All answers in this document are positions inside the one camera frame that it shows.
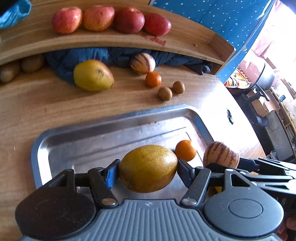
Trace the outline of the person's right hand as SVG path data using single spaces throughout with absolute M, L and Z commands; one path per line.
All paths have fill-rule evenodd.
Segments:
M 283 221 L 276 232 L 276 235 L 281 239 L 286 241 L 288 239 L 287 230 L 295 230 L 296 227 L 296 216 L 290 216 L 286 221 Z

